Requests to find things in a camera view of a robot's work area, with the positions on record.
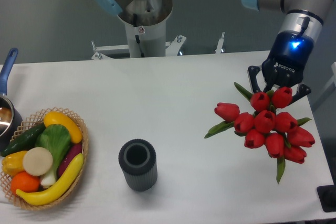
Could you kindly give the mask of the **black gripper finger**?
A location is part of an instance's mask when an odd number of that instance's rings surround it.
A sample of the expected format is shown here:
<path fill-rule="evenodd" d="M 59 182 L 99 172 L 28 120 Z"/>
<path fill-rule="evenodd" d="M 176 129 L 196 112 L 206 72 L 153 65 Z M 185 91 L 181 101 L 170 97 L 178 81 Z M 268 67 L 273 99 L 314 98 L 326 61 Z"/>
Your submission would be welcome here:
<path fill-rule="evenodd" d="M 297 87 L 296 94 L 292 96 L 291 104 L 297 102 L 298 100 L 309 95 L 310 93 L 311 93 L 311 88 L 305 85 L 304 83 L 300 83 Z"/>
<path fill-rule="evenodd" d="M 247 71 L 252 92 L 262 92 L 263 89 L 260 88 L 257 80 L 257 76 L 261 72 L 261 66 L 249 66 Z"/>

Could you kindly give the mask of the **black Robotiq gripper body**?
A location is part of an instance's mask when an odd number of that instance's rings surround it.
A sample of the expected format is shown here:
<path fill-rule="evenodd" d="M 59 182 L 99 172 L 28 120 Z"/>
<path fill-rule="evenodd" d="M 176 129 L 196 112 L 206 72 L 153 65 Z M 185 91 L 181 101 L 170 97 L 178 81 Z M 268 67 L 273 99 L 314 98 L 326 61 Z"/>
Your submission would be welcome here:
<path fill-rule="evenodd" d="M 305 36 L 288 31 L 279 33 L 261 65 L 266 82 L 264 91 L 269 91 L 273 86 L 291 88 L 299 84 L 313 47 L 313 41 Z"/>

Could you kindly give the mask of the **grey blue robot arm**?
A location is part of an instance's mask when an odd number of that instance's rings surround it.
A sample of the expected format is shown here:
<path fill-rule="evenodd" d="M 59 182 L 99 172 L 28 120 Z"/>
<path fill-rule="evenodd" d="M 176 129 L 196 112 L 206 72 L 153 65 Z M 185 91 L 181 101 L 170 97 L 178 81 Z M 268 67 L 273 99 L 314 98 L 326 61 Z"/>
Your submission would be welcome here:
<path fill-rule="evenodd" d="M 166 20 L 172 12 L 172 0 L 95 0 L 108 14 L 125 25 L 132 58 L 168 54 Z M 297 87 L 291 102 L 310 93 L 303 84 L 303 71 L 319 37 L 324 20 L 335 0 L 241 0 L 246 8 L 280 10 L 285 20 L 267 59 L 248 68 L 253 93 L 260 91 L 257 75 L 262 73 L 264 91 L 273 87 Z"/>

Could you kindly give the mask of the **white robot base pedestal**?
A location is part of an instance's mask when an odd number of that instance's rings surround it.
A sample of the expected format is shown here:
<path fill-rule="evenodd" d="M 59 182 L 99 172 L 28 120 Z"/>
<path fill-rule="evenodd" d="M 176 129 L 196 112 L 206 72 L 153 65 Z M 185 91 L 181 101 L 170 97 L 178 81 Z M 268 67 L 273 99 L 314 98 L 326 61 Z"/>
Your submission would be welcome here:
<path fill-rule="evenodd" d="M 123 22 L 128 44 L 95 48 L 96 54 L 128 52 L 131 58 L 181 56 L 186 37 L 177 35 L 166 41 L 166 21 L 173 9 L 172 0 L 133 0 L 122 10 L 115 0 L 95 0 L 108 14 Z"/>

